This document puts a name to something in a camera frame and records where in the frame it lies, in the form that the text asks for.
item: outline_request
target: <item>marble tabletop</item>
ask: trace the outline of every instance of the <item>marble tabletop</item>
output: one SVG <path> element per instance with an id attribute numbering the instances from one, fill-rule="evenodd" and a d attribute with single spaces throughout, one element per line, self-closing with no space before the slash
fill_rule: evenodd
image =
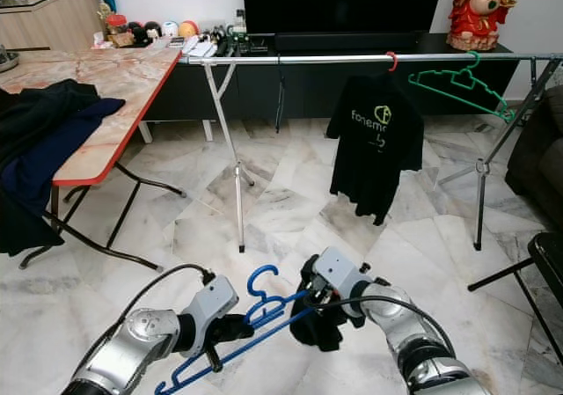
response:
<path id="1" fill-rule="evenodd" d="M 11 93 L 43 88 L 74 78 L 94 84 L 101 97 L 125 99 L 125 106 L 102 125 L 59 169 L 57 186 L 101 182 L 125 149 L 180 55 L 178 49 L 91 49 L 74 53 L 20 53 L 19 65 L 0 74 L 0 87 Z"/>

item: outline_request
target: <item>green clothes hanger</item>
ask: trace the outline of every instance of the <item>green clothes hanger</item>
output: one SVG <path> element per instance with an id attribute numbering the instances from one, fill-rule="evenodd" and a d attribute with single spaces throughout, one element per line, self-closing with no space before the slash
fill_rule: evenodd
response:
<path id="1" fill-rule="evenodd" d="M 443 96 L 447 96 L 449 98 L 459 100 L 460 102 L 463 102 L 463 103 L 465 103 L 466 105 L 469 105 L 469 106 L 473 106 L 476 109 L 479 109 L 481 111 L 496 115 L 496 116 L 502 118 L 503 120 L 505 120 L 506 122 L 512 121 L 515 118 L 515 112 L 511 109 L 508 109 L 507 101 L 505 99 L 503 99 L 501 97 L 501 95 L 499 95 L 499 93 L 489 89 L 488 85 L 486 85 L 484 82 L 482 82 L 481 80 L 478 80 L 477 78 L 475 78 L 473 76 L 472 69 L 474 69 L 475 67 L 477 67 L 479 65 L 479 63 L 481 62 L 481 56 L 477 52 L 474 52 L 474 51 L 470 51 L 470 52 L 468 52 L 468 54 L 471 54 L 471 55 L 475 56 L 475 58 L 476 58 L 476 61 L 473 65 L 468 65 L 467 67 L 461 69 L 460 71 L 449 71 L 449 70 L 446 70 L 446 69 L 444 69 L 442 71 L 436 71 L 436 70 L 433 70 L 433 69 L 430 70 L 430 71 L 422 71 L 422 72 L 419 72 L 417 74 L 411 74 L 410 76 L 408 76 L 408 82 L 410 84 L 418 85 L 419 87 L 422 87 L 423 89 L 435 91 L 436 93 L 440 93 Z M 456 96 L 454 94 L 449 94 L 446 91 L 439 90 L 439 89 L 436 89 L 434 87 L 430 87 L 427 84 L 423 84 L 422 83 L 423 78 L 426 77 L 426 76 L 445 76 L 445 77 L 450 76 L 450 83 L 456 85 L 457 87 L 461 87 L 462 89 L 466 89 L 466 90 L 473 90 L 475 88 L 475 84 L 478 84 L 483 89 L 485 89 L 485 91 L 488 94 L 495 96 L 499 100 L 499 103 L 501 104 L 501 109 L 498 110 L 498 111 L 492 111 L 490 109 L 487 109 L 484 106 L 477 105 L 477 104 L 475 104 L 475 103 L 473 103 L 469 100 L 462 99 L 459 96 Z M 462 77 L 465 81 L 467 81 L 467 78 L 469 77 L 469 80 L 471 81 L 471 83 L 470 84 L 460 83 L 459 81 L 457 81 L 460 77 Z"/>

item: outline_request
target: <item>white wall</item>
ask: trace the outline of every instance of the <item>white wall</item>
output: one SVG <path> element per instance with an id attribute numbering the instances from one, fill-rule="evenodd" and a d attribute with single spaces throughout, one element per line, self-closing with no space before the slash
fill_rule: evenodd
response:
<path id="1" fill-rule="evenodd" d="M 563 0 L 518 0 L 507 24 L 501 26 L 501 43 L 514 52 L 563 52 Z M 440 0 L 431 31 L 447 32 L 452 0 Z M 234 19 L 243 0 L 117 0 L 120 13 L 129 20 L 183 21 Z M 507 99 L 522 99 L 530 88 L 530 67 L 523 62 L 507 89 Z"/>

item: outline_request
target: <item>red statue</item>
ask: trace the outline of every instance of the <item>red statue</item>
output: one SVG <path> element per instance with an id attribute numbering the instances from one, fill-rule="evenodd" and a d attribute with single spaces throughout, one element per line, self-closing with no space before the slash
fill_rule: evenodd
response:
<path id="1" fill-rule="evenodd" d="M 496 47 L 496 23 L 504 24 L 516 0 L 454 0 L 450 14 L 448 43 L 460 50 L 489 50 Z"/>

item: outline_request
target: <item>black cabinet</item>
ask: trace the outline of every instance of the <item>black cabinet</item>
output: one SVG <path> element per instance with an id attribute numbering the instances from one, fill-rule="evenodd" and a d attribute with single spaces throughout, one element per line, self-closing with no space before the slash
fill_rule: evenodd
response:
<path id="1" fill-rule="evenodd" d="M 445 43 L 445 34 L 426 34 L 408 54 L 460 53 Z M 494 52 L 509 52 L 498 46 Z M 365 53 L 301 53 L 283 55 L 366 55 Z M 468 62 L 400 62 L 393 74 L 404 94 L 423 115 L 479 113 L 474 107 L 408 83 L 408 76 L 423 70 L 460 70 Z M 483 61 L 474 69 L 474 76 L 502 95 L 512 78 L 518 61 Z M 280 74 L 285 77 L 283 118 L 329 118 L 333 115 L 346 81 L 351 76 L 385 73 L 391 62 L 330 63 L 298 65 L 239 65 L 223 95 L 227 119 L 260 118 L 273 121 L 278 108 Z M 213 68 L 217 86 L 227 71 L 226 66 Z M 436 87 L 461 98 L 495 109 L 498 100 L 482 89 L 460 89 L 441 80 Z M 163 85 L 150 107 L 146 121 L 212 120 L 217 114 L 203 67 L 179 63 Z"/>

